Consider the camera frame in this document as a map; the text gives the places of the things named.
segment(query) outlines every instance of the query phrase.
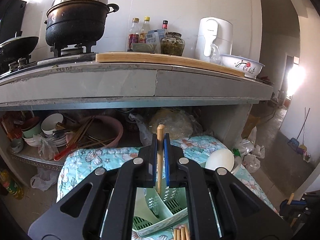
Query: floral cloth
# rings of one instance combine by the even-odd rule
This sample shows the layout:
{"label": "floral cloth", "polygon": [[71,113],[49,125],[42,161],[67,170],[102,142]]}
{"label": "floral cloth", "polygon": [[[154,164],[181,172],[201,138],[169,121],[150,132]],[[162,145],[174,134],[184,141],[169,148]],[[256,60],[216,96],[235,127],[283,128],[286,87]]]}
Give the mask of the floral cloth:
{"label": "floral cloth", "polygon": [[[220,141],[210,136],[197,136],[173,140],[171,141],[171,144],[181,147],[185,157],[198,162],[203,167],[208,157],[215,150],[226,148]],[[139,149],[139,147],[80,149],[71,153],[67,157],[58,178],[57,201],[96,168],[104,167],[107,170],[119,168],[124,162],[137,157]],[[241,165],[240,170],[235,176],[275,211],[275,208],[267,199],[265,193],[244,166]],[[156,232],[155,234],[144,238],[139,237],[137,233],[133,231],[132,240],[170,240],[173,238],[173,228],[179,227],[181,226],[180,224],[185,223],[188,223],[187,218],[173,227],[169,227],[166,230]]]}

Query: red handle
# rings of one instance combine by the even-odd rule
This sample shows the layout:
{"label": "red handle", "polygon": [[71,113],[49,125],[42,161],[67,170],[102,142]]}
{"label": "red handle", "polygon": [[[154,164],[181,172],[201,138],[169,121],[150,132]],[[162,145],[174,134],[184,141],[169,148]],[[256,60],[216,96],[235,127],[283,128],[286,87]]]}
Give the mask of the red handle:
{"label": "red handle", "polygon": [[77,144],[74,143],[70,146],[68,146],[67,148],[65,148],[62,152],[58,153],[57,155],[55,155],[54,160],[57,162],[59,161],[62,157],[64,157],[65,155],[67,155],[69,152],[71,152],[73,149],[75,149],[77,147]]}

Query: glass jar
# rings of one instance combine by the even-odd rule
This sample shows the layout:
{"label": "glass jar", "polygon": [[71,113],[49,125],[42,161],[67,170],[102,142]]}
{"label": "glass jar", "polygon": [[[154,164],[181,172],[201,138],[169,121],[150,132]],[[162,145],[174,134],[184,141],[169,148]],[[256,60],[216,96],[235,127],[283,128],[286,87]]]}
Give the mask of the glass jar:
{"label": "glass jar", "polygon": [[161,39],[161,53],[174,56],[182,56],[185,42],[181,38],[180,33],[168,32],[167,35]]}

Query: wooden cutting board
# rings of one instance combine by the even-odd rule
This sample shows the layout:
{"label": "wooden cutting board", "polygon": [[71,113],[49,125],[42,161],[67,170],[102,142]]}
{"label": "wooden cutting board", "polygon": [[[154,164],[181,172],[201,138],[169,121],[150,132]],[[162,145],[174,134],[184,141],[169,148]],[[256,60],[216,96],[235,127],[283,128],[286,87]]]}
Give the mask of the wooden cutting board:
{"label": "wooden cutting board", "polygon": [[178,57],[164,54],[149,54],[140,52],[107,52],[96,54],[97,62],[128,62],[128,63],[155,63],[166,65],[178,65],[183,67],[194,67],[206,70],[217,71],[244,77],[244,73],[235,69],[223,67],[214,63],[198,59]]}

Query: silver screw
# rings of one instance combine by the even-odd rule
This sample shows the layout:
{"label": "silver screw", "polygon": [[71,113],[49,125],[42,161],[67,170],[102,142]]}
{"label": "silver screw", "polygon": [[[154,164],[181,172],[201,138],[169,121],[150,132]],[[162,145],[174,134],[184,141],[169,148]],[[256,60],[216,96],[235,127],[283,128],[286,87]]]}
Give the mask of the silver screw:
{"label": "silver screw", "polygon": [[187,164],[188,162],[189,162],[189,160],[185,157],[179,159],[180,164]]}
{"label": "silver screw", "polygon": [[142,159],[142,158],[139,158],[139,157],[138,157],[138,158],[134,158],[134,159],[133,159],[133,163],[134,163],[134,164],[141,164],[141,163],[143,163],[143,159]]}
{"label": "silver screw", "polygon": [[105,169],[104,168],[97,168],[95,171],[94,171],[94,173],[96,174],[96,175],[102,175],[102,174],[104,174],[104,172],[105,172]]}
{"label": "silver screw", "polygon": [[227,174],[227,170],[225,168],[218,168],[217,173],[223,176]]}

